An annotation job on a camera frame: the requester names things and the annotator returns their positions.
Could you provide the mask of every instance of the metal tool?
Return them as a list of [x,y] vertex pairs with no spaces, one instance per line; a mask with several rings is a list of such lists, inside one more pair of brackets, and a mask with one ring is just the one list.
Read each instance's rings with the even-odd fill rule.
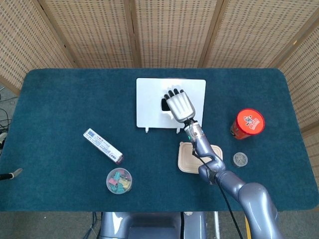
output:
[[16,176],[18,176],[22,172],[22,170],[23,170],[22,168],[19,168],[16,171],[14,171],[13,173],[0,174],[0,180],[15,178]]

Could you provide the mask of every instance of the metal lid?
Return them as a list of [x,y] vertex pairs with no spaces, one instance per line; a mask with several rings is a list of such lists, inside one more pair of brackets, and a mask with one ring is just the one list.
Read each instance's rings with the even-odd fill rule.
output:
[[236,167],[243,167],[248,163],[247,155],[242,152],[235,153],[233,162]]

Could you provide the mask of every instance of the wooden frame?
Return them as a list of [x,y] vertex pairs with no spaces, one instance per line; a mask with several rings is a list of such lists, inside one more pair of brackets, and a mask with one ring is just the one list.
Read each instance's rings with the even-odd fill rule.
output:
[[303,138],[306,138],[306,137],[311,136],[315,133],[318,133],[319,132],[319,121],[302,128],[300,131],[303,135]]
[[278,56],[270,63],[269,67],[279,68],[291,54],[302,44],[302,42],[319,26],[319,8],[302,26],[298,33],[291,39],[286,47],[278,54]]
[[139,40],[139,28],[137,22],[137,13],[134,0],[124,1],[125,14],[128,24],[128,32],[130,37],[132,58],[135,67],[141,67],[141,49]]
[[213,14],[213,18],[211,20],[209,30],[207,33],[207,38],[205,40],[205,44],[202,50],[202,54],[199,59],[198,67],[206,67],[208,54],[211,52],[211,49],[214,45],[214,41],[216,39],[216,35],[218,33],[219,26],[223,19],[224,13],[226,11],[229,0],[217,0],[215,11]]
[[61,46],[66,57],[69,59],[70,63],[74,68],[78,68],[78,60],[70,52],[71,47],[69,46],[67,40],[65,39],[64,35],[59,30],[57,23],[54,21],[54,18],[51,16],[50,11],[47,9],[46,3],[44,0],[32,0],[36,8],[38,9],[39,13],[41,14],[42,18],[50,28],[52,34],[55,36],[55,39]]
[[3,76],[0,75],[0,83],[3,84],[6,88],[11,90],[17,96],[20,95],[20,89],[16,88],[13,84],[11,84],[8,80],[6,80]]

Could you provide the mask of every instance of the red lid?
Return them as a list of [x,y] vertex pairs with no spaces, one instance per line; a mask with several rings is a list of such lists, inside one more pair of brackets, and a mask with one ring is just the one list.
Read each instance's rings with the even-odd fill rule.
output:
[[265,127],[264,117],[254,109],[243,109],[239,112],[236,123],[243,132],[249,135],[259,134]]

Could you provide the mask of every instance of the black cable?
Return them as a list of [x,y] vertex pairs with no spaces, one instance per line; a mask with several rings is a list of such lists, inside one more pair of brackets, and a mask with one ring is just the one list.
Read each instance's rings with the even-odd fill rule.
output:
[[184,239],[185,220],[184,212],[180,212],[180,239]]
[[225,202],[226,202],[226,204],[227,204],[229,213],[230,213],[230,215],[231,215],[231,218],[233,219],[233,222],[234,222],[234,224],[235,224],[235,227],[236,227],[236,229],[237,229],[237,232],[238,232],[238,234],[239,234],[239,237],[240,237],[240,239],[243,239],[243,236],[241,235],[240,229],[239,229],[238,224],[237,224],[237,222],[236,222],[236,219],[235,219],[235,217],[234,217],[233,211],[232,211],[231,208],[230,208],[230,205],[229,205],[229,202],[228,202],[228,200],[227,200],[227,198],[226,198],[226,195],[225,195],[225,193],[224,193],[224,190],[221,188],[221,186],[219,185],[218,182],[217,182],[217,185],[218,185],[218,187],[219,187],[219,189],[220,189],[220,191],[221,191],[221,193],[222,193],[222,195],[223,195],[223,197],[224,197],[224,199],[225,199]]
[[5,125],[5,126],[3,126],[2,124],[0,124],[0,130],[8,130],[8,126],[9,125]]
[[[210,167],[195,153],[194,144],[193,144],[193,153],[192,153],[192,155],[195,156],[196,158],[198,158],[198,159],[206,166],[206,168],[209,170],[210,175],[211,175],[211,172],[212,172],[212,171],[211,171]],[[216,183],[217,183],[217,185],[218,185],[218,187],[219,187],[219,189],[220,189],[220,191],[221,191],[221,193],[222,193],[222,195],[223,195],[223,197],[224,197],[224,200],[225,200],[225,202],[226,202],[226,204],[227,204],[229,213],[230,213],[230,215],[231,215],[231,218],[233,219],[233,222],[234,222],[235,227],[236,227],[236,229],[237,229],[238,235],[239,235],[240,239],[243,239],[243,236],[241,235],[240,229],[239,229],[238,224],[237,224],[237,222],[236,222],[236,219],[235,219],[235,217],[234,217],[233,211],[232,211],[231,208],[230,208],[230,205],[229,205],[229,202],[228,202],[228,200],[227,200],[227,198],[226,198],[226,195],[225,195],[223,189],[221,188],[221,186],[219,185],[219,183],[217,182],[217,180],[216,180]]]
[[97,216],[96,216],[96,212],[92,212],[92,225],[91,227],[88,229],[88,231],[86,232],[86,234],[84,235],[83,239],[88,239],[91,231],[93,230],[93,228],[95,227],[95,224],[97,222]]
[[101,212],[101,225],[100,225],[100,229],[99,229],[99,232],[98,232],[98,234],[97,234],[97,236],[96,236],[96,239],[99,239],[100,238],[100,235],[101,235],[101,228],[102,228],[102,219],[103,219],[103,212]]
[[5,112],[5,114],[6,114],[6,120],[7,120],[7,124],[6,124],[6,125],[9,126],[9,116],[8,116],[8,113],[7,113],[4,109],[2,109],[2,108],[0,108],[0,110],[2,110],[2,111]]
[[15,99],[15,98],[18,98],[18,96],[15,96],[15,97],[12,97],[12,98],[9,98],[9,99],[6,99],[6,100],[1,101],[1,94],[0,94],[0,102],[10,101],[10,100],[13,100],[13,99]]

